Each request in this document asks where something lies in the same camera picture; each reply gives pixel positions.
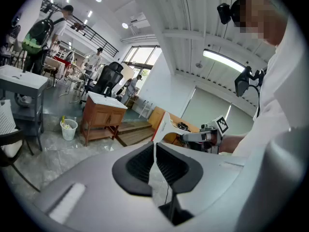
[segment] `red object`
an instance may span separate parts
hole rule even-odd
[[[59,62],[64,63],[65,67],[68,67],[69,65],[71,65],[70,62],[65,61],[64,59],[58,58],[58,57],[54,57],[55,59],[57,59]]]

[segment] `black metal railing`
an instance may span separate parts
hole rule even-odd
[[[42,6],[41,11],[44,13],[49,13],[51,11],[61,11],[61,7],[51,3],[50,1],[46,0]],[[113,47],[107,40],[105,40],[102,36],[97,34],[94,30],[92,30],[89,26],[84,25],[84,23],[76,18],[75,16],[71,15],[69,19],[67,19],[67,24],[75,29],[78,33],[86,37],[88,40],[93,42],[97,47],[102,47],[103,51],[112,56],[115,57],[118,50]]]

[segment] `white cushion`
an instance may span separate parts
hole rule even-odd
[[[18,152],[18,150],[20,149],[22,144],[23,144],[23,141],[19,140],[16,143],[13,143],[11,145],[1,146],[1,148],[7,157],[13,158]]]

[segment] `wooden platform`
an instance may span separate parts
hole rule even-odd
[[[152,125],[147,121],[140,121],[140,122],[123,122],[118,127],[118,135],[129,133],[145,128],[150,128]]]
[[[155,130],[150,126],[140,127],[137,129],[131,129],[130,132],[123,131],[122,134],[118,134],[116,139],[123,145],[129,146],[138,144],[139,142],[151,137],[154,134]]]

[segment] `black hair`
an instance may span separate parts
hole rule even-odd
[[[73,13],[74,8],[72,5],[66,5],[63,7],[63,10]]]
[[[230,15],[236,27],[245,28],[245,22],[240,21],[240,12],[246,7],[246,0],[236,0],[230,9]]]

